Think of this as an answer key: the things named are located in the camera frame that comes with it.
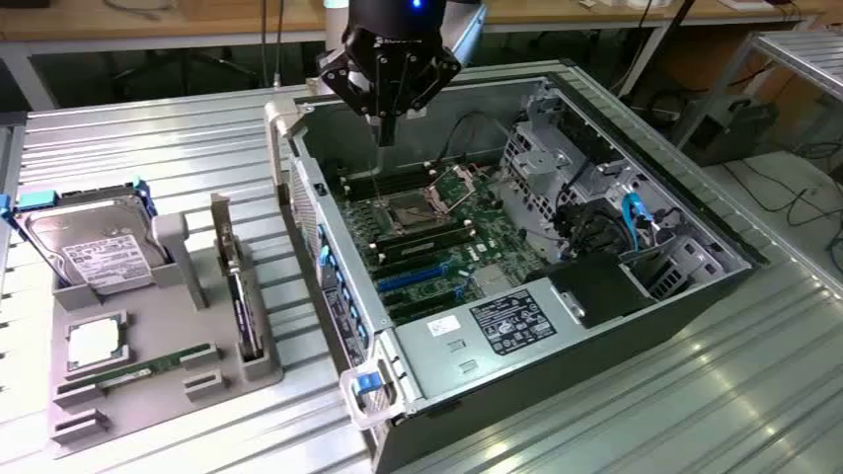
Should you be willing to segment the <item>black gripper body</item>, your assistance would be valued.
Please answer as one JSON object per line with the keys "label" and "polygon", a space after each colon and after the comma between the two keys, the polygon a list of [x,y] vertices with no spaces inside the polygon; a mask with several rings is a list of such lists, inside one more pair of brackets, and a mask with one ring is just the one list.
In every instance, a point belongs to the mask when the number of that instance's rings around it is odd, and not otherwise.
{"label": "black gripper body", "polygon": [[395,80],[406,52],[439,52],[445,1],[371,0],[350,3],[345,51],[367,78],[375,82],[379,105],[389,109]]}

